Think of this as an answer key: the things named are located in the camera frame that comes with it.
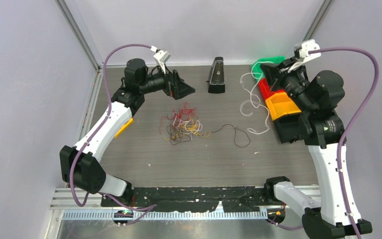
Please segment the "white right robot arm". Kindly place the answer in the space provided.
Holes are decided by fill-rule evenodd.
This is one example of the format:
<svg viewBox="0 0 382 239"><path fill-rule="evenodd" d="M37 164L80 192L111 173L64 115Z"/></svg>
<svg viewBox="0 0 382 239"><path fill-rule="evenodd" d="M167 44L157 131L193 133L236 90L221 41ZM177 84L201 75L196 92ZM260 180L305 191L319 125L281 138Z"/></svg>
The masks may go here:
<svg viewBox="0 0 382 239"><path fill-rule="evenodd" d="M271 106L280 116L274 126L282 143L302 140L313 159L320 188L317 201L297 189L284 176L269 178L264 184L264 198L270 204L284 203L301 218L311 239L339 239L369 234L371 222L360 215L346 172L344 124L335 112L345 92L342 77L323 70L309 80L306 68L292 69L295 58L281 63L262 63L260 68L273 92L283 90L298 108L297 113Z"/></svg>

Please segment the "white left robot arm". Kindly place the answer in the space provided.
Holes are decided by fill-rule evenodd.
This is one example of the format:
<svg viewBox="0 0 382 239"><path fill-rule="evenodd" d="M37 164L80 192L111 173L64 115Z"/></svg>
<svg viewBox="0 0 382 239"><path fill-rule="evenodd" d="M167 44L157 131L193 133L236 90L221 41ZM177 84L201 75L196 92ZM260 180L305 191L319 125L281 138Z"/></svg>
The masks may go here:
<svg viewBox="0 0 382 239"><path fill-rule="evenodd" d="M111 176L100 161L110 142L122 128L133 121L145 101L145 94L163 91L175 100L195 93L177 70L163 71L161 67L149 70L145 61L134 58L127 62L122 86L110 99L110 105L92 129L74 146L65 145L60 151L62 179L90 194L113 195L121 206L132 202L131 183Z"/></svg>

